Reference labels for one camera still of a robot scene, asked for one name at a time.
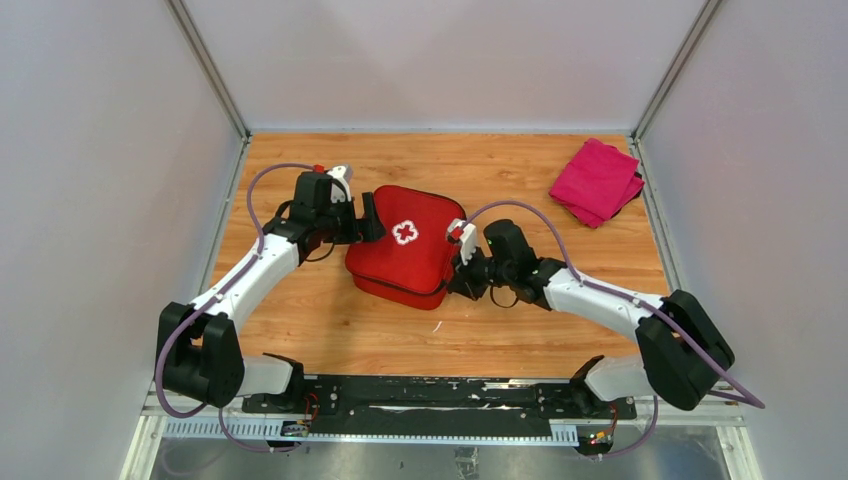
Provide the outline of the red black medicine kit case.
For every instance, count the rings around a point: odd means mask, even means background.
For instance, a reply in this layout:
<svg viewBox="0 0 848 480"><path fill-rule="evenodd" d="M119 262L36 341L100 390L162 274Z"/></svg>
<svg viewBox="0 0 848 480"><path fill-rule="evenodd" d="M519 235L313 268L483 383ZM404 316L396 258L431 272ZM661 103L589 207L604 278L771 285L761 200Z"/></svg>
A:
<svg viewBox="0 0 848 480"><path fill-rule="evenodd" d="M345 267L361 291L418 310L438 308L447 294L456 247L448 228L466 218L457 201L398 185L374 192L386 235L348 248Z"/></svg>

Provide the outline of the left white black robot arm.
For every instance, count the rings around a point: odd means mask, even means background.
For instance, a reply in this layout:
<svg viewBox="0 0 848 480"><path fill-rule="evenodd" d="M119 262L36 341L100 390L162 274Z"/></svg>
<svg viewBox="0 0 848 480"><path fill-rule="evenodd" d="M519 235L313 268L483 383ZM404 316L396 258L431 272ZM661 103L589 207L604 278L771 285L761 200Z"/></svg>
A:
<svg viewBox="0 0 848 480"><path fill-rule="evenodd" d="M162 310L154 383L167 414L197 413L177 410L166 397L169 392L196 400L201 408L223 408L237 397L261 394L283 413L304 405L302 365L275 354L246 357L238 334L271 290L313 251L324 244L375 242L386 230L373 193L363 193L363 214L356 214L351 166L300 168L292 199L267 223L253 222L257 239L247 254L206 292Z"/></svg>

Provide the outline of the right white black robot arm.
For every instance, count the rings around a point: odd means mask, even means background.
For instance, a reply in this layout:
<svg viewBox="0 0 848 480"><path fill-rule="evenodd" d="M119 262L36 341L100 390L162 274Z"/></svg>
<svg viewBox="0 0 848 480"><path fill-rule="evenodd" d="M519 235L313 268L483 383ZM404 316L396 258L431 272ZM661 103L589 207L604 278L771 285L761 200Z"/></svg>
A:
<svg viewBox="0 0 848 480"><path fill-rule="evenodd" d="M563 260L539 257L508 219L485 228L488 254L467 221L454 220L446 238L458 249L449 292L477 300L505 287L519 302L583 317L637 346L634 355L593 357L571 377L571 403L584 417L598 416L613 401L645 395L691 411L735 362L730 345L689 292L625 290L572 270Z"/></svg>

